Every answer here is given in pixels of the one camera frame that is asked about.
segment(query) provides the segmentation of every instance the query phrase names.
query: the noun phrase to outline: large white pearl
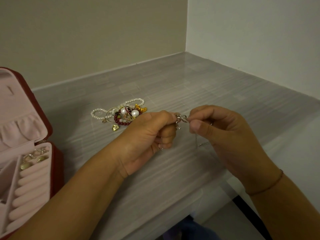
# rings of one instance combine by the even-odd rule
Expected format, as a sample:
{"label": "large white pearl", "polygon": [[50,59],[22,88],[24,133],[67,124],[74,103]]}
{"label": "large white pearl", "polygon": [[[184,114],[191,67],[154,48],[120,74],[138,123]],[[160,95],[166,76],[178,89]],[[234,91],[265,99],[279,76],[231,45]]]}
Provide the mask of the large white pearl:
{"label": "large white pearl", "polygon": [[125,115],[125,114],[127,113],[126,108],[122,108],[122,109],[121,109],[121,113],[122,113],[123,115]]}
{"label": "large white pearl", "polygon": [[136,109],[134,109],[134,110],[131,112],[131,115],[132,115],[133,117],[138,117],[138,116],[139,116],[139,111],[136,110]]}

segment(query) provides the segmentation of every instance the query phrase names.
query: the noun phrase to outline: pearl necklace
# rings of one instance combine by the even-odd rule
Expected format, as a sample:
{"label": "pearl necklace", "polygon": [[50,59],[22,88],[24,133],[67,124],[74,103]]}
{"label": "pearl necklace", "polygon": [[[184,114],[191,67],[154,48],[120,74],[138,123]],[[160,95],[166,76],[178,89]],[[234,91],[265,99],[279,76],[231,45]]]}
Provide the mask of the pearl necklace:
{"label": "pearl necklace", "polygon": [[[141,101],[139,103],[139,106],[144,105],[144,100],[142,98],[134,98],[134,99],[131,99],[129,101],[125,101],[123,104],[120,104],[118,106],[112,107],[112,108],[110,108],[108,110],[105,110],[105,109],[102,109],[102,108],[96,108],[91,112],[91,116],[94,117],[97,120],[102,120],[102,122],[104,122],[104,123],[109,122],[109,123],[112,123],[112,124],[116,124],[116,122],[109,121],[109,118],[113,117],[115,112],[117,112],[121,107],[129,106],[130,103],[135,102],[135,101]],[[106,113],[106,116],[105,117],[96,116],[95,113],[97,111],[102,111],[102,112]]]}

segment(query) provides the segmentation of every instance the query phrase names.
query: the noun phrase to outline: red jewelry box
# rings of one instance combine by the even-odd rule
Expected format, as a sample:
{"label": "red jewelry box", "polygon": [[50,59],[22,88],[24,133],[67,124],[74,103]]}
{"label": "red jewelry box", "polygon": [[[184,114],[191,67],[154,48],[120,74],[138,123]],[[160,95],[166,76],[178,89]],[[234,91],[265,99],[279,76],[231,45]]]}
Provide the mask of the red jewelry box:
{"label": "red jewelry box", "polygon": [[63,154],[47,141],[52,132],[22,75],[0,67],[0,240],[64,185]]}

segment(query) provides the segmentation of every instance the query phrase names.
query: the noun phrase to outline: thin red bracelet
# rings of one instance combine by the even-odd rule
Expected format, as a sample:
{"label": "thin red bracelet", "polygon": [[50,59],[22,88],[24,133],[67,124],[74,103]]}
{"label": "thin red bracelet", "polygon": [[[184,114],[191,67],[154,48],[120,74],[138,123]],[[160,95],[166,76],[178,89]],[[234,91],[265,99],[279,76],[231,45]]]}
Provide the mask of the thin red bracelet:
{"label": "thin red bracelet", "polygon": [[246,191],[246,193],[247,193],[249,196],[255,196],[255,195],[258,195],[258,194],[260,194],[260,193],[263,193],[263,192],[271,189],[271,188],[274,187],[277,183],[279,183],[279,181],[282,179],[283,171],[282,171],[281,169],[280,169],[280,171],[281,171],[281,174],[280,174],[279,178],[277,179],[277,181],[275,181],[275,182],[274,182],[271,186],[269,186],[268,188],[266,188],[266,189],[264,189],[264,190],[261,190],[261,191],[258,191],[258,192],[254,192],[254,193],[248,193],[248,192]]}

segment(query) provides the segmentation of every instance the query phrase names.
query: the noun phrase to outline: hand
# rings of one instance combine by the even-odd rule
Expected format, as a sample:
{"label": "hand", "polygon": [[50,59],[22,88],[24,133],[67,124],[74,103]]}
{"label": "hand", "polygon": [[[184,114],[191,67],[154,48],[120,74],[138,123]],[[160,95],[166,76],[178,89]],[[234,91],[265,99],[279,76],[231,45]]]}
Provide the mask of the hand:
{"label": "hand", "polygon": [[113,142],[114,158],[123,177],[140,169],[161,148],[169,149],[176,136],[174,113],[161,111],[139,115]]}
{"label": "hand", "polygon": [[190,133],[210,141],[226,168],[247,192],[267,188],[280,170],[270,160],[246,120],[226,108],[203,105],[191,110]]}

